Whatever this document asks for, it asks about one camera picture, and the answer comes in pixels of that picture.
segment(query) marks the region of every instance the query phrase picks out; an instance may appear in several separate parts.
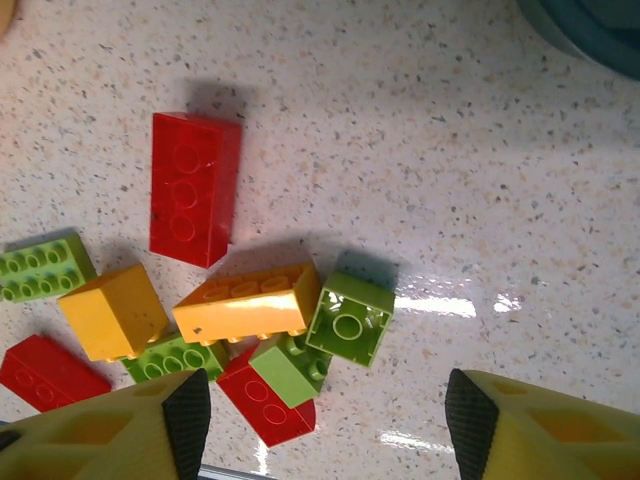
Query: yellow lego brick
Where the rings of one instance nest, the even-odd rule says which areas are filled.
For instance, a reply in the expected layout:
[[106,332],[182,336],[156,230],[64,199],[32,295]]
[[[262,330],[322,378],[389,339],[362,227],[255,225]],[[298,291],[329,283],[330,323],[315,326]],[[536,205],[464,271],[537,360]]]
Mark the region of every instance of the yellow lego brick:
[[173,308],[187,343],[235,343],[250,335],[306,332],[320,297],[313,264],[294,265],[234,277],[213,278]]
[[140,264],[101,275],[58,304],[92,361],[136,358],[169,324]]
[[483,480],[640,478],[640,416],[484,372],[454,371],[452,383],[447,421],[461,472]]
[[1,427],[0,478],[195,478],[210,416],[204,370],[160,377]]

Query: lego stud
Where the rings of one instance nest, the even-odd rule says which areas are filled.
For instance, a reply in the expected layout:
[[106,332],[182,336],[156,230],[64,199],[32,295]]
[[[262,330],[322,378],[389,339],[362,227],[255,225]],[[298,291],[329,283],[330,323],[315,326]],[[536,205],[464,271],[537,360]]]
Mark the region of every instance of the lego stud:
[[38,385],[36,387],[36,395],[45,403],[50,403],[53,401],[53,392],[45,385]]
[[177,145],[173,150],[173,163],[182,173],[194,173],[200,168],[198,152],[189,145]]
[[297,357],[301,353],[304,353],[307,349],[307,344],[304,341],[304,337],[289,337],[285,342],[285,348],[291,355]]
[[20,291],[20,287],[15,283],[8,285],[2,289],[2,297],[9,302],[13,302],[14,300],[19,299],[21,296],[22,292]]
[[34,250],[27,255],[27,265],[31,268],[40,268],[47,264],[47,257],[42,250]]
[[262,291],[262,293],[272,293],[279,292],[280,290],[286,290],[289,287],[289,279],[284,275],[280,275],[278,277],[273,277],[262,282],[262,284],[260,285],[260,290]]
[[324,380],[328,372],[329,367],[327,363],[319,358],[309,365],[309,376],[317,382]]
[[46,294],[55,292],[60,287],[58,279],[54,276],[43,278],[42,280],[40,280],[40,283],[38,283],[38,285],[40,286],[40,290],[42,290],[42,292]]
[[176,215],[169,224],[171,234],[181,242],[190,242],[196,236],[196,229],[191,220],[182,215]]
[[289,330],[287,333],[289,335],[291,335],[292,337],[299,337],[303,333],[307,333],[307,329],[306,328],[301,328],[299,330]]
[[152,378],[158,378],[164,375],[164,371],[162,370],[162,368],[160,368],[155,363],[148,363],[147,365],[145,365],[144,368],[142,369],[142,372],[145,374],[145,376],[149,380],[151,380]]
[[13,255],[7,260],[7,267],[12,273],[18,273],[27,268],[27,262],[22,255]]
[[65,290],[71,290],[74,287],[77,287],[80,283],[78,276],[75,272],[67,272],[60,277],[60,286]]
[[182,370],[184,370],[184,365],[182,365],[182,362],[178,358],[171,356],[166,356],[162,360],[162,366],[168,373],[181,372]]
[[33,377],[26,370],[16,370],[15,373],[16,382],[18,382],[23,387],[30,387],[33,385]]
[[258,293],[260,293],[260,287],[258,286],[258,282],[254,281],[241,283],[231,289],[231,296],[233,298],[257,295]]
[[62,245],[54,245],[47,251],[47,260],[51,263],[61,263],[67,259],[67,251]]
[[187,180],[174,183],[171,186],[171,198],[182,208],[191,208],[198,201],[198,194],[193,185]]
[[277,405],[267,405],[262,411],[265,420],[273,425],[280,425],[287,421],[287,412]]
[[212,302],[219,302],[220,300],[226,300],[231,296],[228,285],[221,285],[219,287],[214,287],[211,290],[207,290],[202,298],[205,300],[210,300]]
[[40,292],[40,286],[35,280],[28,280],[20,285],[20,292],[27,298],[31,298]]
[[244,386],[244,393],[254,402],[264,402],[269,397],[267,387],[255,380]]
[[182,355],[182,360],[189,368],[202,368],[205,364],[204,356],[197,350],[187,350]]

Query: speckled countertop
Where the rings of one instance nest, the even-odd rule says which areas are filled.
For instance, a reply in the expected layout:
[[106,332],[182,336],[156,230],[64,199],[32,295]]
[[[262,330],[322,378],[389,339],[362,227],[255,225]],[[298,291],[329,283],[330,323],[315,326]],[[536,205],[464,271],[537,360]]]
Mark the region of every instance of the speckled countertop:
[[[640,84],[548,47],[514,3],[22,0],[0,40],[0,243],[77,228],[170,308],[210,272],[147,251],[151,114],[233,118],[222,268],[374,266],[398,274],[397,315],[371,370],[334,361],[306,438],[267,451],[213,389],[206,463],[456,478],[453,367],[640,412]],[[53,300],[0,321],[3,349],[46,331],[81,353]]]

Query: lime green lego brick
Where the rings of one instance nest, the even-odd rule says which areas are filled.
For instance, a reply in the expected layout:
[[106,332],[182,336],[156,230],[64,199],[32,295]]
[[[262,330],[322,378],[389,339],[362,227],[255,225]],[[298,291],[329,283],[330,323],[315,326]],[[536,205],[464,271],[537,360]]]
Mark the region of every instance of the lime green lego brick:
[[395,294],[341,272],[322,288],[307,344],[371,366],[393,317]]
[[78,234],[0,255],[0,293],[16,303],[64,295],[95,277]]
[[199,343],[185,343],[180,333],[175,333],[150,344],[142,355],[134,360],[121,359],[122,364],[136,383],[185,370],[204,368],[209,381],[216,380],[229,363],[229,354],[216,342],[208,347]]
[[286,333],[260,343],[249,364],[289,408],[318,395],[331,355],[305,344],[304,336]]

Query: lego brick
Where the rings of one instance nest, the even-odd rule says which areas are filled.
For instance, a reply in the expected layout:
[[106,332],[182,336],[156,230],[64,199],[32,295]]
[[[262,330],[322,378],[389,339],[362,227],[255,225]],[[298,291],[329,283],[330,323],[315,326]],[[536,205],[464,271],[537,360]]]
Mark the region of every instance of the lego brick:
[[0,478],[192,480],[210,418],[206,373],[173,373],[0,427]]
[[78,234],[0,255],[2,297],[12,302],[63,295],[95,277]]
[[394,301],[389,290],[334,272],[322,288],[307,344],[371,366],[393,317]]
[[198,343],[185,343],[180,333],[176,333],[150,344],[138,358],[121,361],[136,383],[198,368],[204,368],[209,381],[213,381],[229,363],[229,354],[222,342],[203,347]]
[[639,415],[458,369],[445,411],[463,479],[640,478]]
[[111,391],[111,385],[54,340],[38,335],[7,350],[0,383],[47,412]]
[[218,377],[220,389],[229,397],[267,447],[292,440],[315,429],[313,400],[296,408],[287,407],[280,397],[249,365],[256,347],[231,360]]
[[289,408],[318,395],[331,355],[305,344],[303,336],[285,333],[261,342],[249,365]]
[[212,278],[176,305],[173,315],[187,343],[236,343],[279,332],[296,336],[306,332],[320,288],[311,263]]
[[203,268],[227,253],[241,143],[241,125],[154,114],[149,250]]
[[58,304],[92,361],[136,358],[169,324],[140,264],[101,275]]

